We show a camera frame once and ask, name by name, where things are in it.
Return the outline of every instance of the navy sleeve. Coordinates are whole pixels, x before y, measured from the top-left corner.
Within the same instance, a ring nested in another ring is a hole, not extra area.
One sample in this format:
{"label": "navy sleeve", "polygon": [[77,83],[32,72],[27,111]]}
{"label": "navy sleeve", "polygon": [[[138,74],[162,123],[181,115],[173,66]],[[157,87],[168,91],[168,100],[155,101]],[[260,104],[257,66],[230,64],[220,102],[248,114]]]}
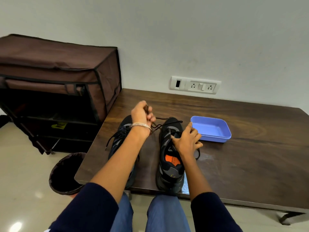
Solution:
{"label": "navy sleeve", "polygon": [[118,204],[95,183],[87,183],[49,227],[50,232],[110,231]]}
{"label": "navy sleeve", "polygon": [[241,232],[229,211],[213,192],[196,196],[191,203],[191,210],[196,232]]}

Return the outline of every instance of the dark wood tabletop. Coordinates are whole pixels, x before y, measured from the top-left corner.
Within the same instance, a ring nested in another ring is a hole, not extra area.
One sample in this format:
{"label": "dark wood tabletop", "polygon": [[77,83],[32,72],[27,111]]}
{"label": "dark wood tabletop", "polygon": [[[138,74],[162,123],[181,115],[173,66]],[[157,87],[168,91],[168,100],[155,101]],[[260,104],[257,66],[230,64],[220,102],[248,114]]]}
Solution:
{"label": "dark wood tabletop", "polygon": [[[104,166],[124,117],[145,100],[157,117],[176,117],[183,127],[192,116],[223,119],[232,137],[202,141],[198,166],[223,203],[309,213],[309,116],[299,108],[122,89],[75,179],[85,184]],[[133,193],[156,195],[159,131],[144,143]],[[185,180],[180,198],[188,199]]]}

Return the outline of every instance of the black sneaker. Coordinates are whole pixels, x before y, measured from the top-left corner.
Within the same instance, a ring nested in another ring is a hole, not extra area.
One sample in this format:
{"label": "black sneaker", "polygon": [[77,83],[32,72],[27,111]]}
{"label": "black sneaker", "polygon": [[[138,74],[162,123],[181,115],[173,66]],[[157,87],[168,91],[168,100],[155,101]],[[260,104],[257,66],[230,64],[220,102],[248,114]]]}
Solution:
{"label": "black sneaker", "polygon": [[183,132],[182,121],[174,117],[168,118],[160,131],[159,167],[156,173],[156,184],[159,190],[177,193],[184,181],[184,166],[176,150],[171,135],[180,138]]}
{"label": "black sneaker", "polygon": [[[113,154],[118,150],[118,148],[121,146],[125,138],[128,136],[130,130],[131,130],[131,124],[132,124],[132,117],[129,115],[121,122],[118,131],[109,139],[109,141],[114,138],[111,151],[109,152],[108,159],[110,159]],[[134,183],[135,177],[136,177],[136,167],[135,164],[130,172],[127,184],[125,189],[128,189],[131,187]]]}

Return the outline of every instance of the electrical socket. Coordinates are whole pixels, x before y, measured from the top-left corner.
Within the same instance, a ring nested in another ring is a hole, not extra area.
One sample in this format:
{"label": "electrical socket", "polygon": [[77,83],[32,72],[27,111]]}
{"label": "electrical socket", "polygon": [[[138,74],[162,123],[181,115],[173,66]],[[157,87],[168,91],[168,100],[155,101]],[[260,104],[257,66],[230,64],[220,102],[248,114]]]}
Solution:
{"label": "electrical socket", "polygon": [[220,85],[221,81],[172,76],[170,89],[216,94]]}

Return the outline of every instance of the silver bracelet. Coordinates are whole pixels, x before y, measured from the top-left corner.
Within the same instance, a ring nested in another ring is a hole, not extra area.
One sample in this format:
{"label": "silver bracelet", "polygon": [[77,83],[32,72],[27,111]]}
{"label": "silver bracelet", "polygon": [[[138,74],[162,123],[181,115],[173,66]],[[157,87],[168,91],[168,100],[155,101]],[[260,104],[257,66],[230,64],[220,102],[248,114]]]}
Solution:
{"label": "silver bracelet", "polygon": [[131,124],[131,128],[133,126],[143,126],[143,127],[146,127],[146,128],[148,128],[150,130],[150,134],[152,134],[152,129],[147,124],[140,123],[140,122],[135,122],[135,123]]}

